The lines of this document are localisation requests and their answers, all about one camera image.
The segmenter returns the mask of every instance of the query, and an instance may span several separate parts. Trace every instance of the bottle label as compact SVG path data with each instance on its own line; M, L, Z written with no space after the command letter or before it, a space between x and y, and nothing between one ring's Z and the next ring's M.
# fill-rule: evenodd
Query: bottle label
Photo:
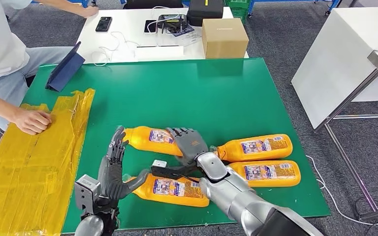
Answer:
M179 182L172 179L157 178L154 181L153 193L177 197L203 198L199 184L190 180Z
M265 179L292 179L295 178L295 170L289 163L278 165L251 165L244 166L247 180Z
M282 136L272 139L252 140L241 142L244 154L255 154L263 151L287 148L287 142Z
M156 143L173 143L173 138L170 136L170 134L160 129L152 129L150 131L149 140Z

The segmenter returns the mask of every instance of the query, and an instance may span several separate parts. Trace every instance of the green table mat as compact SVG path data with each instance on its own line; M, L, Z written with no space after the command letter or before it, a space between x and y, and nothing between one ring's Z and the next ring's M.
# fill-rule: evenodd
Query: green table mat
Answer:
M118 125L190 127L198 130L208 145L215 146L233 139L284 133L293 143L293 153L286 159L299 165L302 180L294 187L256 188L257 194L304 217L330 214L262 58L115 63L104 67L87 64L60 93L44 89L53 69L39 69L25 103L46 103L52 109L58 96L74 90L96 90L76 179L83 174L97 178L101 158ZM178 165L173 156L129 146L124 174L136 176L155 159ZM196 208L130 194L120 201L119 208L123 230L232 222L212 202ZM75 231L80 214L72 193L63 233Z

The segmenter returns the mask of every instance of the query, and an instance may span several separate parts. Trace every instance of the person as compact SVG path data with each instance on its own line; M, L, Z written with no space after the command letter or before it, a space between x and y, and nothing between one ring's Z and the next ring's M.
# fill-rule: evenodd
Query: person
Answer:
M85 18L98 12L97 7L83 8L67 0L35 1ZM43 111L27 111L19 107L28 90L26 78L34 76L42 64L58 64L72 47L27 48L11 32L3 7L22 9L30 3L31 0L0 0L0 128L5 131L12 122L22 131L34 135L45 130L51 118Z

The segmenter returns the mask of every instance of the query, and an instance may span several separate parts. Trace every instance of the orange bottle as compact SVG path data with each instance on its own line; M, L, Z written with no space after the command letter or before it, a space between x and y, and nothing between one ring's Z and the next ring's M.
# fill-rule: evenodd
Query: orange bottle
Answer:
M125 129L124 140L134 148L164 154L182 156L170 133L163 129L146 126ZM292 142L286 134L272 134L238 139L217 147L216 154L229 162L277 159L292 153Z
M290 187L299 184L298 164L289 160L234 162L229 164L250 187Z
M124 140L135 149L182 156L170 133L163 129L152 129L147 126L125 129Z
M293 146L286 134L231 140L217 147L218 157L229 162L278 159L289 156Z
M191 207L206 207L209 199L202 193L199 183L186 178L178 180L156 177L149 174L143 185L133 191L142 199L185 205Z

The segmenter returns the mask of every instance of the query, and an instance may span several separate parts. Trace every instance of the light blue jeans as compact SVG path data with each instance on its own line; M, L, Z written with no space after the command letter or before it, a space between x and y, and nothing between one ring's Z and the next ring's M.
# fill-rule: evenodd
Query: light blue jeans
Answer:
M71 49L72 47L27 48L30 56L27 65L12 74L0 77L0 99L19 107L28 90L25 78L35 75L42 64L60 63ZM8 125L9 122L0 117L0 128L5 131Z

